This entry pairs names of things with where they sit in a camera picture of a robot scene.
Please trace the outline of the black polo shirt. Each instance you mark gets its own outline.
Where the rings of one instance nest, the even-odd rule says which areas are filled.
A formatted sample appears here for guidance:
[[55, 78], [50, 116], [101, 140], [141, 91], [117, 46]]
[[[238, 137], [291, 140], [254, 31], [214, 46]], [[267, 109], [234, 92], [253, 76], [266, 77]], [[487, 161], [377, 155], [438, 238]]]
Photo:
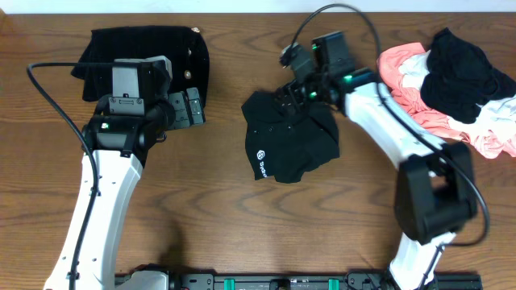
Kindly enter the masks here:
[[337, 159], [339, 129], [332, 109], [315, 102], [292, 114], [270, 92], [255, 91], [242, 105], [245, 151], [256, 180], [292, 184]]

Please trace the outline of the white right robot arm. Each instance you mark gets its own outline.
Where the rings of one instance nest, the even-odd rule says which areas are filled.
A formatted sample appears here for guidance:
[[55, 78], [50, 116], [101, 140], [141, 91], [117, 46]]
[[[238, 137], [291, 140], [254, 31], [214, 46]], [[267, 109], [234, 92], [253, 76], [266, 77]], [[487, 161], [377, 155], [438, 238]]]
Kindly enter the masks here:
[[330, 289], [480, 289], [476, 274], [438, 274], [435, 268], [481, 197], [473, 182], [469, 150], [448, 144], [416, 123], [390, 96], [377, 74], [355, 69], [343, 32], [319, 36], [306, 50], [296, 41], [280, 62], [294, 79], [278, 90], [289, 114], [318, 102], [336, 106], [376, 142], [397, 169], [394, 215], [402, 231], [385, 273], [351, 271], [330, 278]]

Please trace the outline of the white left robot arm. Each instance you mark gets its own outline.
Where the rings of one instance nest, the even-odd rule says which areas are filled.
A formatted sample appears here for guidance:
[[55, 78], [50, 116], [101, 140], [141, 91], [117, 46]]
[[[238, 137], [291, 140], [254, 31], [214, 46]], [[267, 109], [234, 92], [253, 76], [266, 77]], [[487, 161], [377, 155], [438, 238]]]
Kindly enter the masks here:
[[111, 91], [93, 116], [73, 128], [85, 154], [81, 187], [69, 230], [46, 289], [174, 289], [181, 281], [158, 266], [115, 274], [127, 208], [148, 151], [168, 131], [205, 122], [198, 89], [170, 93], [173, 70], [165, 56], [117, 59]]

